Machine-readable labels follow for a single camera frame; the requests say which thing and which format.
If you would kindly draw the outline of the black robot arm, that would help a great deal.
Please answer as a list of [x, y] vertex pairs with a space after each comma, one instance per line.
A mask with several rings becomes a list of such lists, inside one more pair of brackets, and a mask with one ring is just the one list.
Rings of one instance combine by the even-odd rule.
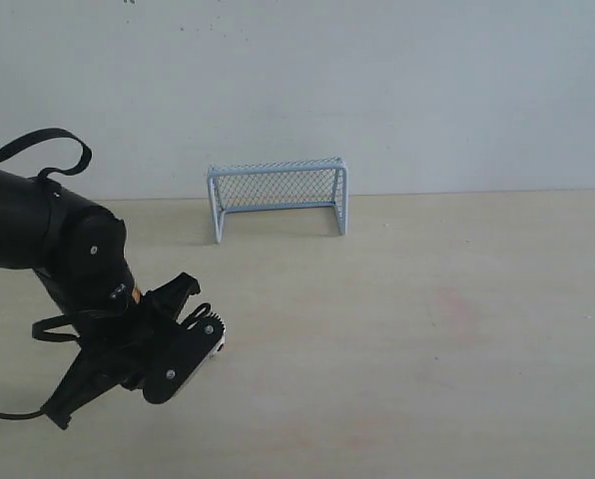
[[62, 186], [60, 168], [32, 177], [2, 169], [28, 148], [68, 137], [49, 127], [0, 148], [0, 268], [32, 271], [58, 307], [33, 324], [33, 337], [79, 348], [38, 409], [63, 429], [75, 411], [116, 387], [138, 390], [151, 404], [168, 402], [226, 344], [226, 326], [209, 303], [184, 313], [201, 290], [195, 277], [182, 272], [139, 288], [126, 260], [125, 223]]

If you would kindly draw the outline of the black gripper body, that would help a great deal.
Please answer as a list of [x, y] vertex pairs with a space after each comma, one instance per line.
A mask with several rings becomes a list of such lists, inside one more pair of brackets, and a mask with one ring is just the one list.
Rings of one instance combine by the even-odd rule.
[[119, 384], [128, 390], [141, 390], [145, 371], [158, 336], [167, 333], [180, 318], [187, 300], [200, 293], [196, 278], [183, 272], [134, 300], [119, 293], [110, 300], [109, 308], [87, 311], [74, 321], [79, 345], [109, 348], [117, 351], [128, 365]]

